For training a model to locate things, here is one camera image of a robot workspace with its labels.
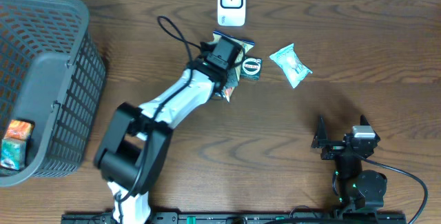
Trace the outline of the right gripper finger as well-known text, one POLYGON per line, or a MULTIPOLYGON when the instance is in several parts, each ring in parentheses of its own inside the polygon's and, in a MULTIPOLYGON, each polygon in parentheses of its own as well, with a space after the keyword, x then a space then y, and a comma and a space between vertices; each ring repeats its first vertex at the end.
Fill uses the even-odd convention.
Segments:
POLYGON ((370 126, 367 118, 365 115, 360 116, 360 128, 359 128, 359 137, 360 138, 375 138, 376 132, 374 129, 370 126))
POLYGON ((313 147, 324 147, 327 142, 327 131, 325 127, 325 122, 322 116, 318 117, 318 125, 316 129, 316 133, 314 134, 314 138, 312 141, 313 147))

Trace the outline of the green Zam-Buk tin box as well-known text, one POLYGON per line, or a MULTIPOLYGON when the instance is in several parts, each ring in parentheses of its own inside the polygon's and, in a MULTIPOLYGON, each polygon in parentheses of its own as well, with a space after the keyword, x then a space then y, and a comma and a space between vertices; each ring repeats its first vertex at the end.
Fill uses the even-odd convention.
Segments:
POLYGON ((245 57, 240 67, 240 76, 244 79, 258 81, 260 79, 262 64, 262 59, 245 57))

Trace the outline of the light green candy packet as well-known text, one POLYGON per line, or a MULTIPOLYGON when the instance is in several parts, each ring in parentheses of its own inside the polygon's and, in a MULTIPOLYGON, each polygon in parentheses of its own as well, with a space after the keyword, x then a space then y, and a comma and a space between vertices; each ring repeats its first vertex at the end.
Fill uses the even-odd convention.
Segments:
POLYGON ((296 88, 308 74, 313 73, 300 61, 293 43, 271 54, 269 58, 282 69, 292 88, 296 88))

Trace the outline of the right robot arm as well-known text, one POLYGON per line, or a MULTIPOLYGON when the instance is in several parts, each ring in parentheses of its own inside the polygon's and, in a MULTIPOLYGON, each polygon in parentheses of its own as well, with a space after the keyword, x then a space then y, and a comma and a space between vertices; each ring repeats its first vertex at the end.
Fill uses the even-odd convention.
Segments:
POLYGON ((328 138, 324 119, 318 117, 318 126, 312 148, 321 150, 320 158, 335 163, 332 179, 334 194, 340 199, 341 207, 334 216, 343 218, 352 213, 371 213, 384 206, 387 178, 374 170, 364 170, 362 160, 367 159, 377 147, 380 137, 370 126, 365 116, 360 124, 352 127, 339 141, 328 138))

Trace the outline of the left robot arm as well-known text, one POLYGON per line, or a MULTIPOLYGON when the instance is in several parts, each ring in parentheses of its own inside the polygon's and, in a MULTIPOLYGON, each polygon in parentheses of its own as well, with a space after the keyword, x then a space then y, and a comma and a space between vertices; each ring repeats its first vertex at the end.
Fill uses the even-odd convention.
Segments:
POLYGON ((240 65, 252 43, 221 33, 201 43, 180 79, 155 99, 122 103, 94 157, 114 197, 115 223, 145 223, 151 214, 148 193, 161 173, 174 128, 195 108, 236 85, 240 65))

